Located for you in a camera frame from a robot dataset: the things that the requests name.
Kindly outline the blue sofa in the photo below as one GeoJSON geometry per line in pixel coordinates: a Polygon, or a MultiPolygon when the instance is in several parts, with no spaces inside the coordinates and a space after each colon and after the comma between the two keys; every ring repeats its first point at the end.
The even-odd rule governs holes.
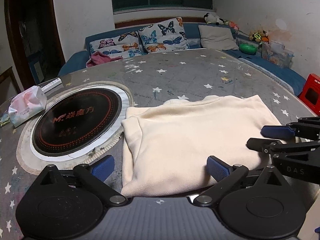
{"type": "MultiPolygon", "coordinates": [[[[186,38],[191,49],[199,49],[200,45],[200,31],[198,26],[205,25],[204,23],[193,23],[193,22],[184,22],[184,29],[186,38]]],[[[86,67],[86,62],[89,60],[89,43],[95,40],[100,40],[103,38],[109,38],[114,36],[119,36],[123,33],[128,33],[132,31],[139,31],[143,26],[132,26],[127,28],[114,29],[104,33],[94,34],[85,38],[85,49],[79,52],[74,53],[71,58],[63,65],[60,69],[58,76],[64,76],[66,74],[75,72],[77,70],[83,69],[86,67]]],[[[245,59],[253,64],[256,64],[258,68],[263,68],[268,73],[276,76],[281,79],[283,82],[291,86],[294,94],[298,96],[305,85],[306,79],[300,76],[295,71],[290,68],[281,68],[276,64],[273,64],[258,55],[247,55],[240,51],[236,50],[227,50],[226,54],[231,55],[237,59],[245,59]]]]}

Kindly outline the left butterfly pillow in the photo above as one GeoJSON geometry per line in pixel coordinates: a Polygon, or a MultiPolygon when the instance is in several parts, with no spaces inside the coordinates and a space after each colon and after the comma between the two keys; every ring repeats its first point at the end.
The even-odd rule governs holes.
{"type": "Polygon", "coordinates": [[[146,54],[140,44],[137,31],[91,41],[88,49],[90,55],[99,51],[110,58],[122,57],[123,59],[128,59],[146,54]]]}

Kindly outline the dark wooden sideboard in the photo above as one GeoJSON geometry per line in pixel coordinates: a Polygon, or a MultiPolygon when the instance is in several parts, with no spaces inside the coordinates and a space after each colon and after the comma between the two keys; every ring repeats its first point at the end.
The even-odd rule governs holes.
{"type": "Polygon", "coordinates": [[[21,92],[12,67],[1,74],[1,101],[6,101],[21,92]]]}

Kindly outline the yellow orange plush toys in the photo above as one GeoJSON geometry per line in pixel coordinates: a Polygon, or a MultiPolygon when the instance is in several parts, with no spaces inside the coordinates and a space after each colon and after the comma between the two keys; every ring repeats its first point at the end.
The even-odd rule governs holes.
{"type": "Polygon", "coordinates": [[[249,34],[249,40],[255,41],[255,42],[264,42],[269,43],[269,37],[268,32],[265,30],[257,30],[257,31],[251,31],[249,34]]]}

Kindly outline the small colourful card pack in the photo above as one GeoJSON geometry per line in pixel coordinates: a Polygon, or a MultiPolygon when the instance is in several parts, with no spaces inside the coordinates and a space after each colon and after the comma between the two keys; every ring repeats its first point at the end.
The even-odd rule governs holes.
{"type": "Polygon", "coordinates": [[[0,127],[3,127],[9,123],[10,123],[10,116],[8,115],[8,113],[4,113],[0,118],[0,127]]]}

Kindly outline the cream white garment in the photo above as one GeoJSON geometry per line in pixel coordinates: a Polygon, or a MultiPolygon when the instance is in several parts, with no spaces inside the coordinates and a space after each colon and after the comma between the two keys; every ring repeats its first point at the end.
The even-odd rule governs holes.
{"type": "Polygon", "coordinates": [[[211,155],[253,170],[269,158],[249,150],[276,116],[257,95],[241,99],[210,95],[203,100],[171,99],[157,107],[129,107],[124,129],[122,195],[169,196],[215,184],[206,171],[211,155]]]}

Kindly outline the red box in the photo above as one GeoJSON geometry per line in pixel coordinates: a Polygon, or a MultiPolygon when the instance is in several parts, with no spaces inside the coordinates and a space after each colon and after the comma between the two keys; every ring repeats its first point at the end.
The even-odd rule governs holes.
{"type": "Polygon", "coordinates": [[[309,74],[302,92],[298,98],[307,105],[317,116],[320,114],[320,77],[309,74]]]}

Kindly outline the white remote control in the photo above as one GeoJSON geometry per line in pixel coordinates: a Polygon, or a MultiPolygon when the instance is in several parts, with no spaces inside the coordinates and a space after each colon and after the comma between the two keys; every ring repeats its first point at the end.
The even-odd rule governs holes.
{"type": "Polygon", "coordinates": [[[44,93],[46,93],[46,92],[52,90],[53,88],[57,87],[61,83],[62,83],[61,79],[57,78],[55,80],[50,81],[50,83],[46,84],[45,86],[41,87],[41,89],[44,93]]]}

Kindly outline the clear plastic storage bin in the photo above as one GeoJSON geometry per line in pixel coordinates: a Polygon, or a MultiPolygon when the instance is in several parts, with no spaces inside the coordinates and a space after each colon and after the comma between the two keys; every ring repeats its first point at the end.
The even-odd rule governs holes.
{"type": "Polygon", "coordinates": [[[280,68],[290,68],[294,53],[282,43],[270,41],[262,44],[261,57],[280,68]]]}

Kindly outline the pink cloth on sofa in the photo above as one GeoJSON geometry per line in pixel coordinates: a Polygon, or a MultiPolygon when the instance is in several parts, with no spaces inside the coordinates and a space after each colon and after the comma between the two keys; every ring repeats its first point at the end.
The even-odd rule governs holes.
{"type": "Polygon", "coordinates": [[[90,56],[89,60],[86,62],[86,67],[90,68],[90,67],[98,66],[100,64],[105,64],[105,63],[122,60],[122,59],[123,59],[122,56],[111,58],[110,56],[105,55],[100,51],[96,51],[90,56]]]}

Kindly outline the right butterfly pillow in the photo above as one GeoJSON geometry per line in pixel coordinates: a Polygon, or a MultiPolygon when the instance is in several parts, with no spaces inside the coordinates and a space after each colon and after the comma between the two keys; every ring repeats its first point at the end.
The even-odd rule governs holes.
{"type": "Polygon", "coordinates": [[[144,49],[150,54],[189,49],[181,17],[148,25],[138,33],[144,49]]]}

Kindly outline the beige cushion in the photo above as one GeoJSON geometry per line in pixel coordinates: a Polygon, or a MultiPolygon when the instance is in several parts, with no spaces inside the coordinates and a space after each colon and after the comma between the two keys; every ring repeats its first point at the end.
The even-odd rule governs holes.
{"type": "Polygon", "coordinates": [[[199,25],[200,43],[203,48],[215,50],[238,50],[239,47],[228,28],[199,25]]]}

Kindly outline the butterfly pillow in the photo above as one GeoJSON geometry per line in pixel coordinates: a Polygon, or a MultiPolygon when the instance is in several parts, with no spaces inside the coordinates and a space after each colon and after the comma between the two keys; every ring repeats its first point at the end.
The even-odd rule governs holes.
{"type": "Polygon", "coordinates": [[[140,44],[137,31],[91,41],[88,49],[90,55],[99,51],[110,58],[122,57],[123,59],[128,59],[146,54],[140,44]]]}
{"type": "Polygon", "coordinates": [[[148,25],[138,33],[144,49],[150,54],[189,49],[181,17],[148,25]]]}

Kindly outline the round black induction cooktop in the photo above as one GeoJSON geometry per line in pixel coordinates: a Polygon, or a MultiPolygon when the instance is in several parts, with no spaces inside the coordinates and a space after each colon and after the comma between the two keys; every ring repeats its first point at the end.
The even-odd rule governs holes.
{"type": "Polygon", "coordinates": [[[107,88],[89,88],[65,97],[36,123],[35,150],[47,157],[60,157],[90,145],[114,124],[121,103],[120,95],[107,88]]]}

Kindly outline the black white plush toy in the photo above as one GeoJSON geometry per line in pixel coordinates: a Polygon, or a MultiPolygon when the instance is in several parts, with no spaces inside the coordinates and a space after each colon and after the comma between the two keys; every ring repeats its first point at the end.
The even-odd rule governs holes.
{"type": "Polygon", "coordinates": [[[221,19],[219,16],[213,15],[209,12],[206,13],[203,16],[203,18],[207,24],[215,24],[215,25],[224,25],[225,24],[224,20],[221,19]]]}

